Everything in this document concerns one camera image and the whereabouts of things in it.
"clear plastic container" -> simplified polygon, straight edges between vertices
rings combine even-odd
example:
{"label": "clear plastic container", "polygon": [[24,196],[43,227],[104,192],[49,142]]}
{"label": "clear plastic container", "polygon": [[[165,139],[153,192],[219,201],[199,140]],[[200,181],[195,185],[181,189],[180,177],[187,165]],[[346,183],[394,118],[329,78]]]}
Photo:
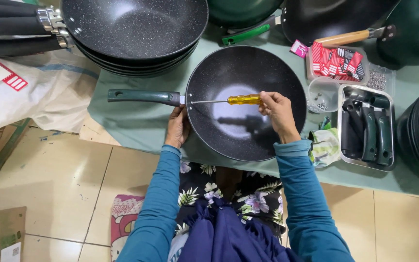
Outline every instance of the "clear plastic container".
{"label": "clear plastic container", "polygon": [[307,108],[314,113],[335,112],[345,100],[344,90],[337,80],[320,76],[308,86]]}
{"label": "clear plastic container", "polygon": [[383,74],[386,77],[386,87],[384,88],[384,92],[386,92],[388,95],[390,95],[392,98],[395,95],[395,70],[390,70],[388,68],[379,66],[379,65],[375,65],[372,63],[369,63],[369,69],[371,70],[375,70],[381,74]]}
{"label": "clear plastic container", "polygon": [[[340,47],[340,48],[349,49],[349,50],[352,50],[352,51],[358,51],[360,54],[362,54],[363,58],[361,59],[361,63],[363,65],[363,70],[364,70],[363,79],[360,82],[346,81],[346,80],[336,80],[336,81],[339,82],[339,83],[342,83],[342,84],[366,85],[366,83],[370,79],[370,68],[369,68],[368,57],[366,56],[366,53],[364,52],[363,49],[361,49],[359,47],[346,47],[346,46],[337,46],[337,45],[323,45],[323,47],[325,47],[327,49]],[[306,62],[306,75],[308,77],[308,80],[312,81],[315,78],[323,76],[323,75],[315,74],[315,71],[313,70],[313,67],[310,66],[313,63],[313,57],[311,56],[311,48],[306,53],[305,62]]]}

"person's left hand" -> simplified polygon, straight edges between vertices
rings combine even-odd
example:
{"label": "person's left hand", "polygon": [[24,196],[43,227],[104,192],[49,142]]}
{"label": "person's left hand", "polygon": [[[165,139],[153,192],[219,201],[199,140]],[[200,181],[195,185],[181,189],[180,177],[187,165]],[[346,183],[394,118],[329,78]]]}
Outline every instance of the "person's left hand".
{"label": "person's left hand", "polygon": [[166,145],[180,149],[190,132],[190,122],[187,117],[187,108],[184,105],[175,107],[169,116],[168,134],[166,135]]}

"blue sleeve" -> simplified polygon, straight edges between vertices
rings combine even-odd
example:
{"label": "blue sleeve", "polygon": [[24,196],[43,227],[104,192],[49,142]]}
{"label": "blue sleeve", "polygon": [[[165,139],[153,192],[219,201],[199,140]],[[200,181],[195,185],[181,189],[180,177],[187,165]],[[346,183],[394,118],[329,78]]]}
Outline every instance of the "blue sleeve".
{"label": "blue sleeve", "polygon": [[179,206],[180,151],[164,145],[142,210],[117,262],[167,261]]}
{"label": "blue sleeve", "polygon": [[274,144],[287,200],[290,247],[305,261],[354,261],[308,157],[310,140]]}

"stainless steel tray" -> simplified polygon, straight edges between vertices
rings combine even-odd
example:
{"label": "stainless steel tray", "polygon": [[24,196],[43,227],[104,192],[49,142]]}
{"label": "stainless steel tray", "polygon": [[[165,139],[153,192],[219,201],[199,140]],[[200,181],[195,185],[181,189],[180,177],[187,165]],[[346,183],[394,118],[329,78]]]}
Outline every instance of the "stainless steel tray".
{"label": "stainless steel tray", "polygon": [[[369,168],[373,168],[373,169],[377,169],[377,170],[382,170],[382,171],[391,171],[394,169],[395,167],[395,148],[394,148],[394,125],[395,125],[395,112],[394,112],[394,101],[392,99],[392,97],[390,95],[388,95],[385,92],[382,91],[378,91],[378,90],[374,90],[365,86],[361,86],[361,85],[350,85],[350,84],[343,84],[340,86],[341,89],[344,90],[344,94],[346,99],[350,98],[350,95],[352,93],[356,93],[360,95],[360,101],[362,102],[366,102],[368,103],[369,99],[371,97],[382,97],[382,98],[387,98],[390,102],[388,108],[384,107],[383,109],[386,109],[386,115],[389,116],[390,118],[390,122],[391,122],[391,138],[392,138],[392,155],[389,158],[389,160],[391,161],[391,163],[388,166],[383,166],[380,164],[375,164],[375,163],[370,163],[370,162],[364,162],[361,161],[359,159],[353,159],[353,158],[348,158],[346,157],[342,151],[340,152],[340,158],[342,160],[344,160],[347,163],[351,163],[351,164],[357,164],[357,165],[362,165],[362,166],[366,166]],[[339,141],[342,139],[342,105],[339,105],[339,111],[338,111],[338,116],[337,116],[337,130],[338,130],[338,135],[339,135]]]}

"green pan handle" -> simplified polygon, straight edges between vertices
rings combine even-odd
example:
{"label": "green pan handle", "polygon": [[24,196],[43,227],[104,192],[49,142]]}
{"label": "green pan handle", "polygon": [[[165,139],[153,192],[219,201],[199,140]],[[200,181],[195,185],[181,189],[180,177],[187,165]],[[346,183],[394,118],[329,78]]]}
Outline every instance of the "green pan handle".
{"label": "green pan handle", "polygon": [[130,89],[110,89],[108,91],[108,102],[140,101],[154,102],[171,106],[179,106],[179,92],[159,92]]}
{"label": "green pan handle", "polygon": [[361,107],[360,111],[364,123],[363,156],[361,160],[371,162],[374,160],[374,155],[376,154],[376,120],[374,117],[374,108]]}
{"label": "green pan handle", "polygon": [[259,34],[262,34],[266,31],[269,31],[271,27],[274,27],[276,25],[276,16],[271,15],[266,20],[248,28],[243,31],[237,32],[237,33],[231,33],[228,35],[223,36],[223,44],[224,45],[230,45],[235,44],[247,39],[250,39],[254,36],[257,36]]}
{"label": "green pan handle", "polygon": [[376,124],[378,125],[378,159],[377,164],[389,165],[389,158],[392,156],[392,138],[389,118],[385,111],[375,111]]}

